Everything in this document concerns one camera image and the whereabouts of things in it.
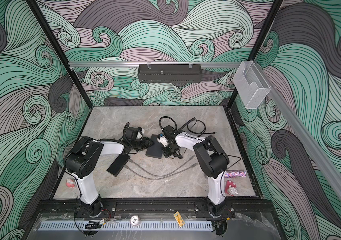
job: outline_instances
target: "glittery cylinder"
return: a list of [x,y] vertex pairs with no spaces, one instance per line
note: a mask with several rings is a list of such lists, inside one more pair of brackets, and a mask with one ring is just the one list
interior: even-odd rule
[[225,171],[224,178],[229,177],[246,177],[247,172],[245,170],[227,170]]

